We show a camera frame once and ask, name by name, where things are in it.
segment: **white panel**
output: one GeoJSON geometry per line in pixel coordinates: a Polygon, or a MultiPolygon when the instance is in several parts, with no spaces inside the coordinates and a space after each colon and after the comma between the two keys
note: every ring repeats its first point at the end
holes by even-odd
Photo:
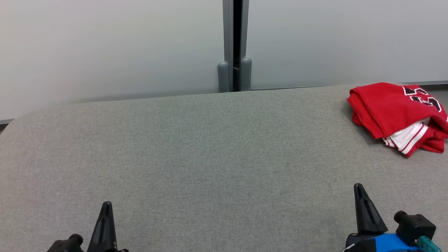
{"type": "Polygon", "coordinates": [[[51,104],[218,91],[223,3],[3,0],[0,120],[51,104]]]}
{"type": "Polygon", "coordinates": [[[448,80],[442,0],[254,0],[252,89],[448,80]]]}

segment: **red fabric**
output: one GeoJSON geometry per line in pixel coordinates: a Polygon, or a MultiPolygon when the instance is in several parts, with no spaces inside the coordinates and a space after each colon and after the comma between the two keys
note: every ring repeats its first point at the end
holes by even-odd
{"type": "Polygon", "coordinates": [[[442,104],[421,87],[375,83],[350,90],[347,100],[353,108],[353,122],[366,127],[375,139],[386,138],[430,117],[429,129],[414,147],[438,153],[444,151],[444,139],[448,138],[447,113],[442,104]]]}

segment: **red folded shirt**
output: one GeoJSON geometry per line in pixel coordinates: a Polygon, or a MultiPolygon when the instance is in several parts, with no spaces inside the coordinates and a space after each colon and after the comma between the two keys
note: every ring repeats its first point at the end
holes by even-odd
{"type": "Polygon", "coordinates": [[[442,104],[417,85],[375,83],[350,90],[356,125],[410,157],[418,148],[443,153],[448,116],[442,104]]]}

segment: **gray tablecloth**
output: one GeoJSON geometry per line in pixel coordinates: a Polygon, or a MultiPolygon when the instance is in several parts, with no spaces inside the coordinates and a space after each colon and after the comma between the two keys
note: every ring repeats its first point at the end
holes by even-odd
{"type": "Polygon", "coordinates": [[[389,230],[399,210],[448,249],[446,154],[407,159],[351,121],[352,86],[73,104],[0,135],[0,248],[87,248],[112,201],[118,248],[341,251],[362,183],[389,230]]]}

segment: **printed lettering on shirt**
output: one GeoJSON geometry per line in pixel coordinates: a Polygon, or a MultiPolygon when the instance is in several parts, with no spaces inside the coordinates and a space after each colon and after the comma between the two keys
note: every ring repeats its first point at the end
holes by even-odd
{"type": "MultiPolygon", "coordinates": [[[[408,87],[403,87],[403,90],[405,91],[405,96],[416,95],[417,92],[422,93],[426,96],[429,95],[425,90],[423,90],[421,88],[412,89],[412,88],[408,88],[408,87]]],[[[423,103],[428,106],[434,106],[437,109],[437,111],[439,111],[439,112],[442,111],[442,106],[440,106],[439,101],[434,97],[428,97],[426,100],[422,99],[419,96],[411,96],[410,98],[413,101],[417,101],[417,102],[423,103]]]]}

